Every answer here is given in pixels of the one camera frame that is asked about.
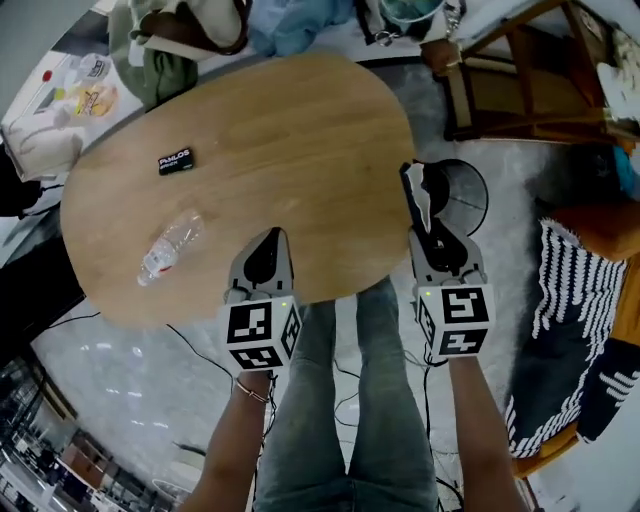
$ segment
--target wooden table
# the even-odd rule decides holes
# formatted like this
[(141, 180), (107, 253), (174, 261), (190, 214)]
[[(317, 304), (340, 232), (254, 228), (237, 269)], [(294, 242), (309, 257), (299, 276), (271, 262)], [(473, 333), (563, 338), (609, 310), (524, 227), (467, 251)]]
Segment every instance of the wooden table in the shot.
[[(185, 147), (195, 168), (159, 176), (158, 159)], [(273, 226), (288, 234), (301, 301), (344, 297), (406, 254), (398, 171), (413, 156), (402, 107), (369, 71), (323, 54), (273, 60), (183, 94), (84, 155), (64, 189), (64, 241), (91, 302), (121, 325), (214, 317), (231, 261)], [(143, 256), (187, 208), (205, 236), (140, 287)]]

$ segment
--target leg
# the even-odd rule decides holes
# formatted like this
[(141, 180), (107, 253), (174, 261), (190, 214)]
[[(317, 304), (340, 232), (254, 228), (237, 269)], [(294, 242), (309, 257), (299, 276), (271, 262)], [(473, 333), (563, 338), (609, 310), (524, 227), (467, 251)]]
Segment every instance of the leg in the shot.
[(369, 490), (392, 493), (394, 501), (435, 510), (433, 458), (407, 380), (398, 303), (388, 277), (358, 295), (357, 324), (360, 426), (349, 475)]
[(309, 306), (303, 319), (289, 385), (260, 462), (257, 502), (269, 509), (286, 495), (345, 476), (333, 418), (334, 302)]

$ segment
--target green cloth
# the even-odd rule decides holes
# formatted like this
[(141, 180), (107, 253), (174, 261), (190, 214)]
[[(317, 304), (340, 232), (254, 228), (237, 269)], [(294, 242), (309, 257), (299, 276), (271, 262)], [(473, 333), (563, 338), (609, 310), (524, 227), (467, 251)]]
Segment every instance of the green cloth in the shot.
[(198, 81), (198, 65), (189, 59), (157, 50), (144, 50), (142, 67), (129, 63), (131, 31), (134, 23), (161, 0), (118, 0), (109, 15), (109, 53), (120, 80), (150, 110), (160, 103), (191, 89)]

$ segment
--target jeans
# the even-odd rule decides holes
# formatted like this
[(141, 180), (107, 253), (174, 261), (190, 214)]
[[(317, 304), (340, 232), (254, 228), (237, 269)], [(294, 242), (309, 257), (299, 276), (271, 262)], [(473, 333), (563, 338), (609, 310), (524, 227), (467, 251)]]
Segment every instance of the jeans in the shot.
[(290, 382), (266, 439), (257, 512), (428, 511), (433, 458), (407, 380), (398, 303), (387, 277), (358, 294), (360, 422), (349, 473), (334, 420), (334, 302), (309, 306)]

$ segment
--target bracelet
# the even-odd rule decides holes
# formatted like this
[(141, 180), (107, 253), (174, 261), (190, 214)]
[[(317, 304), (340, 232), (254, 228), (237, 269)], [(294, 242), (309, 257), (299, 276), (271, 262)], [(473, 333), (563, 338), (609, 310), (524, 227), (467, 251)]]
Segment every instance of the bracelet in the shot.
[(238, 386), (238, 388), (240, 388), (241, 391), (249, 395), (251, 398), (255, 398), (258, 402), (262, 404), (269, 403), (269, 400), (267, 400), (266, 398), (262, 398), (258, 393), (255, 393), (250, 389), (245, 388), (238, 379), (236, 379), (236, 386)]

